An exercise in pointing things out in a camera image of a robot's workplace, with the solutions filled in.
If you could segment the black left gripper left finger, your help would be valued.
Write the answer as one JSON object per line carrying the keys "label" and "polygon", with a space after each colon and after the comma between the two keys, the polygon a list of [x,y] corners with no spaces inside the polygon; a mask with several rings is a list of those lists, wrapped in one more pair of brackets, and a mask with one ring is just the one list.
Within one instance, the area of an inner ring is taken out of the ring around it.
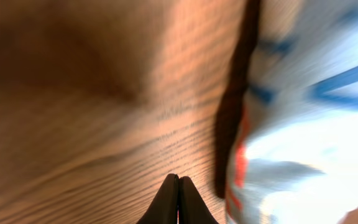
{"label": "black left gripper left finger", "polygon": [[137,224],[177,224],[179,177],[168,174]]}

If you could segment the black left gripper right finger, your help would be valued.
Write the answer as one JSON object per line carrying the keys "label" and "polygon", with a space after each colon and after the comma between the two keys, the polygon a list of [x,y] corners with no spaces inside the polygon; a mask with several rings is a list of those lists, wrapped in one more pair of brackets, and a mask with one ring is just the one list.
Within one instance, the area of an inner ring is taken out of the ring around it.
{"label": "black left gripper right finger", "polygon": [[179,224],[218,224],[188,176],[179,180],[178,217]]}

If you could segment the light blue printed t-shirt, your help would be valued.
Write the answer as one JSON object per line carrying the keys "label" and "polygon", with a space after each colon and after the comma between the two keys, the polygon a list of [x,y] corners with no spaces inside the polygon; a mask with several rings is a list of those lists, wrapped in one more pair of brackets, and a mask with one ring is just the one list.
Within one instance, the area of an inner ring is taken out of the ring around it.
{"label": "light blue printed t-shirt", "polygon": [[228,223],[358,223],[358,0],[263,0]]}

